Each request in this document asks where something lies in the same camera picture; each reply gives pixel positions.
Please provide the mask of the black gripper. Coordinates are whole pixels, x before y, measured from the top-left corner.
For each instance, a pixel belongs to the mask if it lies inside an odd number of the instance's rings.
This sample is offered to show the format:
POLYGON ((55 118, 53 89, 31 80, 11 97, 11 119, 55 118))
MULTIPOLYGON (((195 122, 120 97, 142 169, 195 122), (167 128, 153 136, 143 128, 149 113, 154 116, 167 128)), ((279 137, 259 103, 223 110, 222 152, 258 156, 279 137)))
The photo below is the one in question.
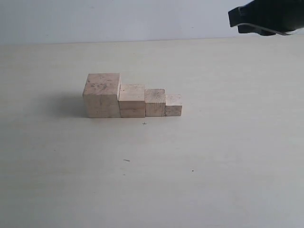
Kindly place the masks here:
POLYGON ((302 0, 253 0, 228 12, 230 27, 239 34, 274 36, 292 33, 304 27, 302 0))

